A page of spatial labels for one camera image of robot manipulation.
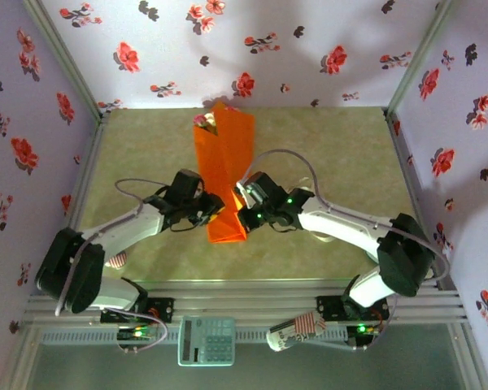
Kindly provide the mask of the aluminium frame leg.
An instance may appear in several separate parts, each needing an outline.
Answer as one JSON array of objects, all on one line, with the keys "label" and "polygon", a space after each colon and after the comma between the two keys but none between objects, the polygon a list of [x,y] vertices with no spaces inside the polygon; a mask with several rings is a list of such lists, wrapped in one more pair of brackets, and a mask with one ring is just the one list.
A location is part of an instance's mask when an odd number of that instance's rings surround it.
[{"label": "aluminium frame leg", "polygon": [[464,390],[488,390],[488,375],[471,327],[467,323],[448,323],[447,328]]},{"label": "aluminium frame leg", "polygon": [[21,329],[4,374],[0,380],[0,390],[27,390],[37,355],[40,331],[36,327]]}]

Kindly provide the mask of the wide aluminium frame beam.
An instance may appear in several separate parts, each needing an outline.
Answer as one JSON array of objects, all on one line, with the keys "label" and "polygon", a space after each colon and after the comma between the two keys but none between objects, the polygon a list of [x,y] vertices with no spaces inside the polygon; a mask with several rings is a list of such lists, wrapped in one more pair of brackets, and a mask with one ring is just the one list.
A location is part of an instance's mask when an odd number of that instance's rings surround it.
[{"label": "wide aluminium frame beam", "polygon": [[[466,323],[468,316],[458,295],[439,292],[414,298],[388,300],[392,321],[397,324]],[[26,321],[60,326],[97,325],[101,310],[80,314],[54,314],[55,304],[45,298],[29,300],[24,314]],[[178,297],[174,303],[171,324],[176,326],[185,316],[231,317],[240,327],[269,327],[316,310],[314,297]]]}]

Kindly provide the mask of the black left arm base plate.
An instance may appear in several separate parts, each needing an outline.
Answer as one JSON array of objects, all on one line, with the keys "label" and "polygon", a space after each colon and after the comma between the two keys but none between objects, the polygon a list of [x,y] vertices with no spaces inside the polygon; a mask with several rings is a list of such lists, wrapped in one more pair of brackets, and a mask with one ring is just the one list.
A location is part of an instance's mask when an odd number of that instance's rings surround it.
[{"label": "black left arm base plate", "polygon": [[159,318],[164,323],[171,323],[174,313],[175,300],[170,297],[149,297],[141,302],[134,304],[128,312],[144,314],[145,318],[139,316],[120,314],[117,311],[104,310],[100,315],[100,323],[153,323],[153,320],[147,318]]}]

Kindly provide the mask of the aluminium frame post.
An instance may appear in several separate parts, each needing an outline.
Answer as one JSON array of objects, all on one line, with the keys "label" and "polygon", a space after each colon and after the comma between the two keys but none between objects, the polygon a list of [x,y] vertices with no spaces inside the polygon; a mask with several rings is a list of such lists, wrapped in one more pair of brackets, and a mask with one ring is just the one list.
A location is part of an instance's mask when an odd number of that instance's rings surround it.
[{"label": "aluminium frame post", "polygon": [[410,89],[412,82],[417,78],[420,67],[425,63],[427,56],[432,48],[434,42],[441,35],[444,25],[450,18],[450,14],[458,5],[459,0],[440,0],[434,11],[434,17],[430,22],[428,28],[418,45],[412,60],[403,74],[403,78],[399,82],[398,88],[395,90],[393,97],[390,99],[389,105],[383,109],[383,114],[386,122],[389,122],[390,117],[396,112],[401,102],[405,98],[407,91]]},{"label": "aluminium frame post", "polygon": [[101,123],[102,114],[96,106],[94,96],[85,82],[76,62],[72,58],[62,36],[50,18],[45,6],[42,4],[41,0],[21,0],[21,2],[29,13],[32,21],[40,30],[42,36],[46,39],[47,44],[56,57],[63,73],[68,78],[68,81],[71,83],[81,101],[85,104],[88,112],[94,117],[98,124]]}]

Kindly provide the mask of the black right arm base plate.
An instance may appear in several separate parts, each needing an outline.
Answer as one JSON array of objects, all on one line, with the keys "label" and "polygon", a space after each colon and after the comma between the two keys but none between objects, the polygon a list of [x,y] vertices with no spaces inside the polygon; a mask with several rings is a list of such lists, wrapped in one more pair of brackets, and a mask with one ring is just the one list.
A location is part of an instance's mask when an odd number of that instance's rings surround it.
[{"label": "black right arm base plate", "polygon": [[350,298],[318,296],[316,310],[323,319],[334,322],[387,320],[390,316],[386,299],[376,301],[372,306],[365,308]]}]

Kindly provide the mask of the aluminium frame side rail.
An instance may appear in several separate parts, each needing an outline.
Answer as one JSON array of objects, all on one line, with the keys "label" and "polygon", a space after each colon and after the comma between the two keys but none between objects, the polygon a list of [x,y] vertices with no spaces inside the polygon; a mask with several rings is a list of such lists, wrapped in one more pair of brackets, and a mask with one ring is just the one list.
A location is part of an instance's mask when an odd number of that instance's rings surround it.
[{"label": "aluminium frame side rail", "polygon": [[417,175],[415,171],[415,163],[413,162],[413,157],[408,151],[408,147],[404,143],[403,130],[399,129],[399,134],[396,134],[395,124],[398,122],[398,117],[394,113],[390,113],[387,107],[382,108],[383,117],[386,121],[387,127],[390,131],[390,136],[394,143],[395,153],[398,157],[399,165],[401,167],[405,184],[407,186],[407,191],[412,203],[412,209],[416,216],[417,222],[420,224],[421,229],[425,234],[425,238],[433,247],[433,252],[435,259],[431,266],[431,272],[433,277],[431,280],[426,281],[426,285],[433,285],[440,290],[445,291],[456,291],[457,288],[451,278],[451,264],[449,260],[450,250],[448,246],[440,244],[437,240],[433,238],[433,234],[436,232],[436,228],[430,229],[430,226],[426,223],[424,219],[424,214],[422,213],[419,190],[420,187],[417,182]]},{"label": "aluminium frame side rail", "polygon": [[76,199],[70,215],[65,218],[66,225],[55,234],[35,277],[37,288],[55,300],[63,293],[68,301],[94,299],[100,291],[105,251],[98,242],[87,241],[98,229],[83,230],[79,225],[104,128],[105,124],[101,122],[89,136],[72,192]]}]

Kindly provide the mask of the pale green desk calculator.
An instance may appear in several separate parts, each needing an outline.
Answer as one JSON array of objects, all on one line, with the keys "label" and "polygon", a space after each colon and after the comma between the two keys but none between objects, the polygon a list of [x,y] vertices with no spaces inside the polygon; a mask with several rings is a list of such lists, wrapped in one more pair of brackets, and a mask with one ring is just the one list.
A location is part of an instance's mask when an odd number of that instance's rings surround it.
[{"label": "pale green desk calculator", "polygon": [[236,320],[188,316],[181,321],[177,362],[184,367],[226,367],[235,361]]}]

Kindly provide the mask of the orange wrapping paper sheet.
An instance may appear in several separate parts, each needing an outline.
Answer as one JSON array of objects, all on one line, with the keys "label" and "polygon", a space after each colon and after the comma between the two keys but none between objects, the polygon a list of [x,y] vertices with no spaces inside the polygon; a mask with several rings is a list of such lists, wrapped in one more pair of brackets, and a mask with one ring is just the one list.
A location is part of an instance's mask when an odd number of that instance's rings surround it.
[{"label": "orange wrapping paper sheet", "polygon": [[253,159],[255,117],[223,102],[217,102],[211,113],[216,133],[197,125],[193,127],[198,171],[205,189],[224,203],[223,209],[207,225],[207,239],[212,244],[245,241],[247,233],[237,213],[246,203],[234,188],[247,175]]}]

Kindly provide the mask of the narrow aluminium frame beam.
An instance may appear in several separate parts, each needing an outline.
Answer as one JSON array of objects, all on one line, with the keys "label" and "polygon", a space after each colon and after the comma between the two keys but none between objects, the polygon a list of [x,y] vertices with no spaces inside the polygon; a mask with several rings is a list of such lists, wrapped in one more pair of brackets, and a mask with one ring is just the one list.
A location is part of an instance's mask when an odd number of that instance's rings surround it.
[{"label": "narrow aluminium frame beam", "polygon": [[339,279],[258,279],[258,280],[170,280],[137,281],[137,284],[166,297],[315,297],[341,295],[349,284]]}]

